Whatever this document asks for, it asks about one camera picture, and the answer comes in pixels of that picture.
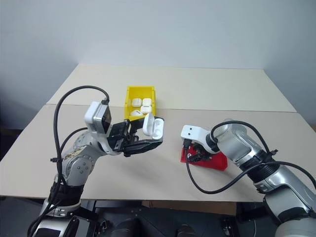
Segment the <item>white object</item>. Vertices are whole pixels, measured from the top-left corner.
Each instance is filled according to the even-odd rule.
[[[132,107],[139,108],[142,106],[142,99],[134,98],[132,99]]]
[[[143,133],[153,139],[160,139],[163,136],[163,125],[164,121],[162,119],[155,119],[154,115],[149,113],[144,119]]]
[[[130,112],[131,116],[142,116],[144,115],[142,112],[140,112],[139,110],[134,110],[132,112]]]
[[[92,101],[87,112],[85,112],[85,114],[84,114],[84,122],[87,125],[87,127],[90,128],[91,130],[94,130],[92,128],[93,116],[95,115],[95,112],[97,111],[97,109],[100,105],[101,105],[100,102]]]
[[[211,154],[216,154],[218,152],[214,152],[206,143],[206,136],[210,134],[210,131],[207,131],[201,127],[184,125],[181,131],[182,140],[190,139],[192,142],[196,142],[201,144],[207,152]]]
[[[153,110],[153,108],[151,106],[142,106],[140,107],[140,112],[142,112],[143,114],[149,114],[151,113]]]
[[[143,99],[143,106],[151,106],[152,105],[152,99],[151,98],[144,98]]]

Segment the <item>white wall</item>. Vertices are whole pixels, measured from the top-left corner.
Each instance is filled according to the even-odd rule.
[[[264,68],[316,123],[314,0],[1,0],[0,15],[6,127],[26,126],[78,62]]]

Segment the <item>white table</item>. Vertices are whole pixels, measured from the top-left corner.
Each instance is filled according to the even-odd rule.
[[[126,87],[125,84],[117,81],[118,78],[117,80],[110,80],[106,77],[103,72],[107,72],[107,69],[109,69],[109,74],[111,75],[114,75],[115,71],[117,75],[120,74],[118,78],[126,77],[128,81],[126,83],[132,85],[135,84],[133,83],[133,77],[135,77],[135,81],[138,81],[139,75],[144,68],[134,69],[127,67],[126,70],[128,73],[123,74],[121,71],[124,71],[124,67],[79,65],[49,101],[50,104],[43,106],[19,136],[2,162],[0,162],[1,195],[35,198],[48,196],[53,176],[56,173],[55,165],[49,161],[51,157],[55,156],[52,132],[55,103],[57,102],[57,98],[65,91],[82,85],[83,81],[81,78],[89,78],[89,81],[86,81],[85,84],[93,84],[106,90],[109,89],[112,122],[116,123],[123,120],[123,108],[118,107],[117,100],[121,99],[123,101],[125,91],[115,93],[114,90],[121,91]],[[131,70],[138,71],[138,74],[131,75]],[[170,70],[172,71],[171,68],[159,68],[159,70],[145,68],[144,70],[146,72],[156,70],[160,72],[160,75],[167,75]],[[197,69],[196,74],[194,73],[194,69],[174,70],[179,71],[178,74],[181,74],[180,71],[182,70],[186,72],[189,70],[191,77],[195,78],[194,83],[203,83],[206,85],[201,87],[204,95],[207,91],[206,87],[209,87],[207,78],[212,83],[215,80],[212,76],[213,74],[225,75],[218,82],[222,83],[222,86],[218,86],[217,88],[224,88],[228,81],[233,81],[232,77],[235,74],[247,75],[247,70],[242,70],[242,72],[233,70],[235,73],[230,72],[230,70],[228,70],[229,72],[220,70],[219,73],[217,70]],[[200,70],[207,70],[208,72],[200,73]],[[257,81],[257,78],[261,78],[262,80],[266,80],[266,82],[261,82],[265,87],[257,91],[257,97],[247,99],[246,93],[239,93],[237,98],[231,98],[230,101],[235,102],[237,100],[244,102],[240,106],[243,108],[241,109],[243,111],[238,111],[237,104],[230,105],[228,100],[218,100],[219,104],[221,103],[220,101],[224,101],[220,106],[215,103],[211,103],[211,105],[204,103],[202,106],[208,106],[204,110],[190,109],[190,106],[198,104],[199,100],[203,98],[201,96],[202,93],[197,93],[196,96],[191,98],[192,100],[183,103],[183,107],[188,107],[186,109],[158,109],[157,114],[165,119],[163,144],[152,151],[134,155],[130,158],[125,158],[123,155],[99,158],[94,171],[84,187],[82,198],[261,201],[262,195],[255,191],[250,179],[247,177],[242,178],[225,192],[217,195],[205,195],[193,186],[187,175],[185,164],[179,161],[182,148],[180,132],[183,125],[192,124],[211,128],[226,118],[244,120],[253,124],[262,133],[269,147],[279,150],[275,159],[296,163],[307,169],[311,174],[314,174],[316,169],[314,159],[316,133],[294,111],[293,107],[262,70],[250,71],[251,78],[254,81]],[[202,74],[208,75],[208,77],[199,77]],[[244,78],[245,76],[238,77],[241,84],[245,83]],[[156,86],[158,101],[161,101],[161,105],[167,106],[165,97],[161,97],[162,92],[165,95],[168,94],[168,90],[163,86],[163,83],[149,81],[147,84]],[[178,91],[174,97],[183,96],[182,93],[186,90],[183,85],[184,83],[178,87],[178,90],[175,87],[169,88],[170,91]],[[230,91],[241,88],[243,86],[236,83],[233,88],[228,87],[226,91],[230,93]],[[274,93],[271,95],[271,93],[266,93],[266,91],[274,91]],[[74,94],[66,102],[66,105],[62,106],[59,117],[60,140],[63,140],[71,131],[84,126],[83,115],[91,100],[96,100],[93,98],[94,95],[98,100],[102,98],[99,92],[87,90],[86,92],[79,92],[77,95]],[[212,93],[209,91],[207,97],[212,97],[211,95]],[[274,103],[272,101],[268,103],[267,100],[269,101],[269,98],[274,98]],[[268,112],[256,111],[255,108],[268,110]],[[249,134],[252,134],[252,137],[258,141],[251,131]],[[74,138],[69,142],[68,146],[72,144],[73,140]],[[312,187],[309,180],[303,174],[296,170],[294,172],[309,187]],[[229,166],[224,172],[192,166],[192,173],[202,187],[214,190],[231,181],[240,173],[240,170],[229,162]]]

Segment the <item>white block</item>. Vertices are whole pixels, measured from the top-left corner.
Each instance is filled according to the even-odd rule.
[[[142,106],[142,99],[140,99],[140,98],[132,99],[132,106],[135,108],[141,107]]]
[[[142,107],[140,107],[140,112],[142,112],[143,114],[151,113],[152,110],[153,110],[153,108],[151,106],[142,106]]]
[[[163,137],[164,121],[160,118],[155,119],[154,115],[149,113],[146,115],[143,124],[143,132],[146,136],[151,136],[157,140]]]
[[[144,115],[142,112],[140,112],[139,110],[134,110],[132,112],[130,112],[131,116],[142,116]]]
[[[152,105],[152,99],[151,98],[144,98],[143,99],[143,106],[151,106]]]

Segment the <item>white cube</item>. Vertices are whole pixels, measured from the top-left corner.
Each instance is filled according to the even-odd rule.
[[[132,99],[132,107],[139,108],[141,106],[142,106],[142,99],[141,98]]]
[[[142,106],[140,107],[140,112],[142,112],[143,114],[148,114],[152,112],[152,107],[151,106]]]
[[[130,115],[131,116],[142,116],[143,113],[140,112],[139,110],[134,110],[134,111],[130,112]]]
[[[151,98],[144,98],[143,99],[143,106],[151,106],[151,105],[152,105]]]

